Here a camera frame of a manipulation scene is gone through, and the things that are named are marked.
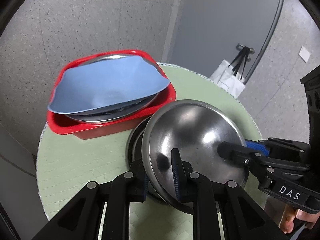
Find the person's right hand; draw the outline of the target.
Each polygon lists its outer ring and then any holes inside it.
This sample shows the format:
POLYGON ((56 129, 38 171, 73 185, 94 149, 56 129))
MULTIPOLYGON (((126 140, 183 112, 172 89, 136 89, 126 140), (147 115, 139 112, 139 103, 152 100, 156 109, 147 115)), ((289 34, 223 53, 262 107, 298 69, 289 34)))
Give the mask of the person's right hand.
POLYGON ((280 229, 283 233, 291 233, 294 228, 294 219, 298 219, 301 221, 306 222, 306 228, 312 229, 313 226, 316 224, 319 213, 317 214, 310 214, 300 209, 295 209, 292 206, 286 205, 283 213, 283 217, 280 223, 280 229))

